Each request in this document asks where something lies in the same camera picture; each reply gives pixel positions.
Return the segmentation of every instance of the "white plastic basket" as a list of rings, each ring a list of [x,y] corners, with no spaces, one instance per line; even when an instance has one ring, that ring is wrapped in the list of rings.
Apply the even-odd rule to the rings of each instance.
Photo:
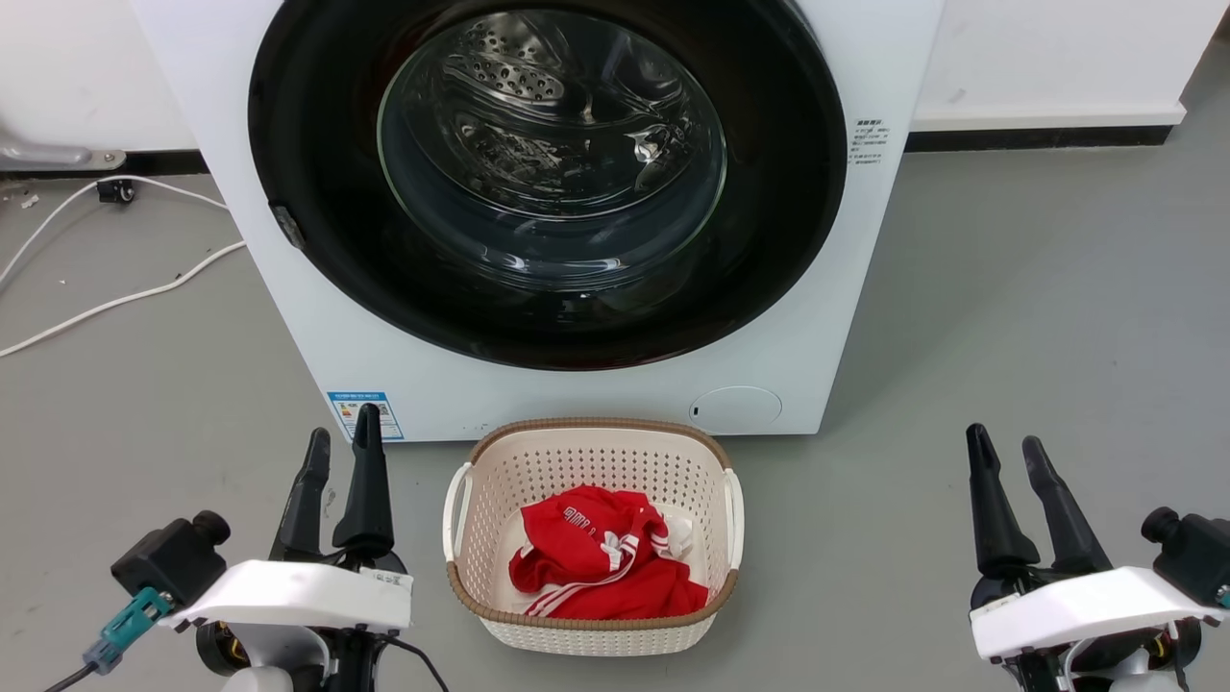
[[[708,589],[689,616],[584,621],[518,612],[508,576],[525,542],[520,509],[578,486],[645,493],[692,520],[686,558]],[[449,581],[497,639],[518,649],[582,656],[681,651],[708,632],[729,599],[743,556],[743,493],[722,447],[694,429],[622,419],[555,419],[504,427],[458,470],[444,504]]]

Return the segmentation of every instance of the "concrete floor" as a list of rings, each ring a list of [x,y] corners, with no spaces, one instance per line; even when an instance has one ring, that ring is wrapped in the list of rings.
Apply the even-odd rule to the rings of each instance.
[[[390,454],[416,627],[454,691],[1011,690],[974,655],[962,431],[985,423],[1023,529],[1046,525],[1017,444],[1047,442],[1117,564],[1156,554],[1154,508],[1230,516],[1230,47],[1210,49],[1162,147],[908,156],[819,436],[729,440],[744,570],[694,649],[588,660],[507,649],[450,592],[444,488],[466,447]],[[216,193],[208,178],[181,179]],[[75,188],[0,203],[0,257]],[[236,237],[156,189],[80,202],[0,294],[0,345],[172,279]],[[0,667],[42,690],[125,602],[108,565],[213,509],[231,562],[263,557],[308,433],[332,427],[246,253],[0,361]],[[335,488],[349,470],[335,435]],[[326,510],[336,521],[341,503]],[[1207,635],[1192,687],[1230,677]],[[433,690],[392,653],[386,690]],[[155,632],[90,691],[218,690],[189,635]]]

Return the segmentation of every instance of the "cable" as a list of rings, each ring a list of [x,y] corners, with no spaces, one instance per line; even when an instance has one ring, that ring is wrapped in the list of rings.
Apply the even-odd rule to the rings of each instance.
[[[1076,656],[1085,653],[1085,649],[1092,647],[1093,642],[1096,642],[1096,638],[1092,637],[1089,639],[1081,639],[1080,642],[1073,644],[1073,647],[1064,653],[1063,667],[1060,669],[1060,675],[1063,675],[1063,680],[1068,682],[1069,690],[1076,688],[1075,687],[1076,683],[1073,681],[1073,663],[1076,661]]]
[[[80,197],[80,195],[85,194],[86,192],[93,189],[95,184],[97,182],[108,182],[108,181],[113,181],[113,179],[137,179],[137,181],[141,181],[141,182],[145,182],[145,183],[149,183],[149,184],[154,184],[156,187],[161,187],[164,189],[170,189],[172,192],[178,192],[180,194],[186,194],[186,195],[192,197],[194,199],[200,199],[203,202],[208,202],[208,203],[218,206],[219,209],[226,209],[226,204],[223,204],[221,202],[218,202],[215,199],[210,199],[209,197],[205,197],[204,194],[197,194],[196,192],[189,192],[187,189],[182,189],[182,188],[176,187],[173,184],[167,184],[165,182],[160,182],[157,179],[151,179],[151,178],[148,178],[148,177],[141,177],[141,176],[135,176],[135,175],[113,175],[113,176],[109,176],[109,177],[101,178],[101,179],[98,179],[96,182],[92,182],[92,183],[82,187],[81,189],[77,189],[73,194],[70,194],[68,199],[65,199],[64,202],[60,202],[59,206],[55,206],[55,210],[53,210],[50,213],[50,215],[48,215],[46,219],[43,219],[43,222],[41,222],[38,225],[38,227],[34,229],[33,235],[31,235],[26,240],[26,242],[22,243],[22,246],[17,250],[17,253],[14,254],[12,259],[9,261],[9,265],[5,267],[4,272],[0,272],[0,289],[2,289],[5,278],[12,270],[14,265],[16,265],[17,259],[21,258],[21,256],[26,251],[26,248],[28,248],[30,245],[34,241],[34,238],[38,237],[38,235],[43,231],[43,229],[47,227],[47,225],[52,221],[52,219],[54,219],[57,214],[59,214],[62,210],[64,210],[64,208],[69,204],[69,202],[73,202],[77,197]],[[39,340],[42,340],[44,338],[54,336],[54,334],[64,331],[65,328],[68,328],[68,327],[70,327],[70,326],[80,322],[80,321],[87,320],[87,318],[92,317],[93,315],[97,315],[98,312],[107,311],[107,310],[109,310],[112,307],[123,305],[124,302],[132,302],[133,300],[140,300],[141,297],[148,297],[150,295],[157,295],[159,293],[166,293],[167,290],[178,288],[178,286],[183,285],[184,283],[187,283],[192,277],[194,277],[198,273],[200,273],[200,270],[203,268],[208,267],[209,264],[214,263],[215,261],[220,259],[221,257],[225,257],[226,254],[229,254],[229,253],[234,252],[235,250],[239,250],[240,247],[244,247],[246,245],[247,245],[247,242],[245,242],[242,240],[239,241],[239,242],[235,242],[232,245],[228,245],[226,247],[223,247],[221,250],[219,250],[219,251],[214,252],[213,254],[205,257],[205,259],[203,262],[200,262],[199,264],[197,264],[197,265],[192,267],[191,269],[188,269],[188,273],[181,275],[180,278],[175,279],[171,283],[167,283],[166,285],[160,285],[157,288],[150,288],[149,290],[141,290],[140,293],[133,293],[132,295],[125,295],[123,297],[116,297],[114,300],[111,300],[109,302],[103,302],[102,305],[98,305],[97,307],[93,307],[91,310],[86,310],[86,311],[81,312],[80,315],[77,315],[77,316],[75,316],[75,317],[73,317],[70,320],[63,321],[63,322],[60,322],[60,323],[58,323],[58,324],[55,324],[55,326],[53,326],[53,327],[50,327],[50,328],[48,328],[46,331],[36,333],[34,336],[31,336],[30,338],[22,340],[21,343],[17,343],[15,345],[10,345],[10,348],[0,352],[0,359],[2,359],[5,356],[11,356],[11,355],[16,354],[17,352],[21,352],[22,349],[28,348],[28,345],[33,345],[34,343],[38,343]]]
[[[1200,622],[1194,621],[1196,632],[1200,631]],[[1200,653],[1200,640],[1197,639],[1194,644],[1191,637],[1180,637],[1178,626],[1181,621],[1175,621],[1170,623],[1167,628],[1171,633],[1170,645],[1175,648],[1175,683],[1183,692],[1192,692],[1192,688],[1187,685],[1187,671],[1183,670],[1183,649],[1187,647],[1193,647],[1192,660],[1196,660],[1196,655]]]
[[[46,331],[41,331],[41,332],[36,333],[34,336],[31,336],[30,338],[22,340],[21,343],[17,343],[15,345],[10,345],[10,348],[5,349],[4,352],[0,352],[0,359],[2,359],[5,356],[11,356],[11,355],[16,354],[17,352],[21,352],[22,349],[28,348],[28,345],[33,345],[34,343],[38,343],[39,340],[42,340],[42,339],[44,339],[44,338],[47,338],[49,336],[55,336],[57,333],[64,331],[65,328],[68,328],[68,327],[70,327],[70,326],[80,322],[80,321],[87,320],[87,318],[92,317],[93,315],[97,315],[98,312],[105,312],[105,311],[107,311],[107,310],[109,310],[112,307],[118,307],[119,305],[123,305],[124,302],[132,302],[133,300],[140,300],[141,297],[149,297],[150,295],[157,295],[159,293],[166,293],[167,290],[172,290],[175,288],[178,288],[178,286],[183,285],[184,283],[187,283],[188,279],[191,279],[192,277],[194,277],[198,273],[200,273],[200,269],[208,267],[209,264],[216,262],[218,259],[225,257],[226,254],[230,254],[235,250],[239,250],[240,247],[245,247],[246,245],[247,245],[247,242],[245,242],[242,240],[240,240],[239,242],[235,242],[234,245],[228,245],[228,246],[223,247],[221,250],[214,252],[213,254],[209,254],[208,257],[205,257],[205,261],[203,261],[199,264],[192,267],[191,269],[188,269],[188,273],[181,275],[180,278],[172,280],[171,283],[167,283],[166,285],[159,285],[157,288],[150,288],[149,290],[141,290],[140,293],[133,293],[132,295],[124,295],[123,297],[116,297],[114,300],[112,300],[109,302],[103,302],[103,304],[98,305],[97,307],[93,307],[91,310],[86,310],[86,311],[81,312],[80,315],[77,315],[77,316],[75,316],[75,317],[73,317],[73,318],[70,318],[68,321],[63,321],[63,322],[53,326],[52,328],[48,328]]]
[[[397,647],[399,649],[405,649],[405,650],[410,651],[411,654],[415,654],[419,659],[423,659],[423,663],[427,664],[427,670],[432,671],[432,677],[435,678],[435,683],[440,686],[440,690],[443,692],[449,692],[449,686],[444,685],[444,678],[440,677],[440,672],[438,670],[435,670],[435,666],[432,665],[432,659],[428,659],[427,654],[424,654],[422,649],[419,649],[418,647],[413,647],[411,644],[406,644],[401,639],[397,639],[396,637],[390,637],[387,634],[378,634],[376,639],[379,639],[380,642],[384,642],[385,644],[392,644],[394,647]]]
[[[91,189],[96,189],[97,188],[96,186],[100,182],[111,182],[111,181],[114,181],[114,179],[138,179],[140,182],[146,182],[146,183],[153,184],[155,187],[161,187],[164,189],[170,189],[171,192],[178,192],[180,194],[187,194],[188,197],[192,197],[194,199],[200,199],[202,202],[207,202],[209,204],[213,204],[213,205],[218,206],[219,209],[225,209],[226,208],[226,204],[223,204],[221,202],[218,202],[216,199],[210,199],[209,197],[205,197],[204,194],[197,194],[196,192],[189,192],[187,189],[176,187],[173,184],[167,184],[165,182],[161,182],[161,181],[157,181],[157,179],[153,179],[153,178],[149,178],[149,177],[141,177],[139,175],[113,175],[113,176],[98,178],[98,179],[91,182],[90,184],[86,184],[81,189],[77,189],[73,194],[69,194],[68,199],[60,202],[60,205],[55,206],[55,210],[53,210],[50,214],[48,214],[48,216],[46,219],[43,219],[43,222],[38,224],[38,227],[34,229],[34,232],[30,237],[26,238],[26,242],[23,242],[21,245],[21,247],[17,248],[17,253],[14,254],[11,259],[9,259],[9,265],[6,265],[2,272],[0,272],[0,288],[4,286],[4,279],[9,278],[9,274],[12,272],[12,268],[15,265],[17,265],[17,259],[20,259],[21,256],[26,253],[26,250],[28,250],[30,245],[32,242],[34,242],[34,238],[38,237],[43,232],[43,229],[46,229],[52,222],[52,219],[54,219],[57,215],[59,215],[59,213],[63,211],[64,208],[68,206],[70,203],[73,203],[74,199],[76,199],[77,197],[85,194],[86,192],[90,192]]]
[[[81,670],[74,672],[73,675],[48,687],[47,692],[64,692],[69,687],[73,687],[77,682],[81,682],[86,677],[90,677],[90,674],[93,672],[95,669],[97,667],[98,664],[86,664]]]
[[[336,564],[341,563],[343,558],[346,558],[346,553],[347,552],[349,552],[349,548],[342,548],[341,551],[337,551],[335,553],[330,553],[327,556],[321,556],[320,564],[322,564],[322,565],[336,565]]]

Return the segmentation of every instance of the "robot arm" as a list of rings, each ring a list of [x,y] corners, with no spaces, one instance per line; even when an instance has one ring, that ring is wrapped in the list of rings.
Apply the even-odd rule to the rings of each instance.
[[[328,481],[330,438],[312,433],[268,560],[230,569],[215,547],[230,527],[213,513],[150,532],[112,565],[134,597],[84,655],[106,675],[155,623],[196,628],[197,651],[212,671],[230,676],[226,692],[374,692],[380,654],[389,647],[427,656],[396,637],[410,627],[411,585],[392,553],[392,511],[380,440],[380,412],[359,411],[352,445],[354,473],[346,514],[333,532],[336,553],[322,556],[320,497]]]
[[[1114,569],[1068,486],[1036,438],[1022,444],[1043,503],[1055,562],[1049,569],[1017,526],[986,429],[966,431],[978,570],[969,622],[978,654],[1026,692],[1187,690],[1183,666],[1199,651],[1200,623],[1230,607],[1230,522],[1149,516],[1162,545],[1154,569]]]

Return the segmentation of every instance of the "sticker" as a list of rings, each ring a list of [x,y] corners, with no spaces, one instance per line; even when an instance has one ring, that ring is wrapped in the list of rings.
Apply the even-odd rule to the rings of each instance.
[[[359,568],[359,574],[363,576],[371,578],[376,581],[384,581],[385,584],[392,584],[394,586],[401,586],[406,591],[415,592],[415,578],[408,574],[400,574],[396,572],[389,572],[386,569],[371,569],[371,568]]]
[[[884,145],[888,144],[892,129],[881,118],[863,118],[854,123],[850,132],[849,163],[865,166],[878,163],[884,159]]]
[[[401,434],[401,425],[397,417],[392,415],[392,407],[384,392],[330,392],[328,403],[337,414],[337,420],[342,422],[347,438],[354,440],[354,428],[358,425],[359,409],[363,404],[375,404],[380,409],[380,439],[405,440]]]

